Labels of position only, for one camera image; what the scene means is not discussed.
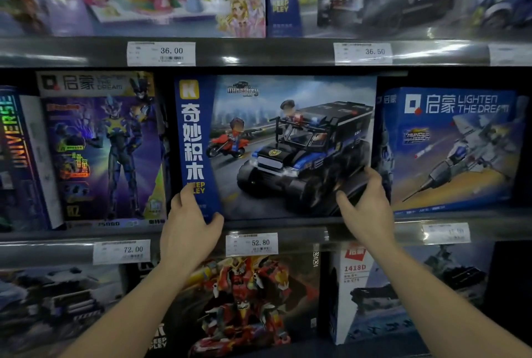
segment black armored truck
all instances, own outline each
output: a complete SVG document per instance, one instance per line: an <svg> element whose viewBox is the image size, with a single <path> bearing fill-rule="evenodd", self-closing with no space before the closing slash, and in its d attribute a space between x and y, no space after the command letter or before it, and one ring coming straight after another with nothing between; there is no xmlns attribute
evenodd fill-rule
<svg viewBox="0 0 532 358"><path fill-rule="evenodd" d="M237 185L254 197L285 196L288 210L310 213L343 180L368 164L373 106L335 101L276 117L275 142L256 150Z"/></svg>

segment price tag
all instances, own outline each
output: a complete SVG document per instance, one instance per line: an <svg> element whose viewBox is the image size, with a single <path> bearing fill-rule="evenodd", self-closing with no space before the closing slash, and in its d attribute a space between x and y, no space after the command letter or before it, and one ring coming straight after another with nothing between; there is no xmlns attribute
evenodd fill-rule
<svg viewBox="0 0 532 358"><path fill-rule="evenodd" d="M471 234L469 233L469 225L467 222L423 225L423 243L426 245L470 242Z"/></svg>
<svg viewBox="0 0 532 358"><path fill-rule="evenodd" d="M196 43L128 41L129 67L196 66Z"/></svg>
<svg viewBox="0 0 532 358"><path fill-rule="evenodd" d="M277 232L271 234L228 234L226 256L260 256L279 254Z"/></svg>
<svg viewBox="0 0 532 358"><path fill-rule="evenodd" d="M151 261L150 240L96 242L93 264L143 263Z"/></svg>
<svg viewBox="0 0 532 358"><path fill-rule="evenodd" d="M334 43L335 65L392 65L390 43Z"/></svg>
<svg viewBox="0 0 532 358"><path fill-rule="evenodd" d="M529 66L532 65L532 45L527 44L488 44L489 65Z"/></svg>

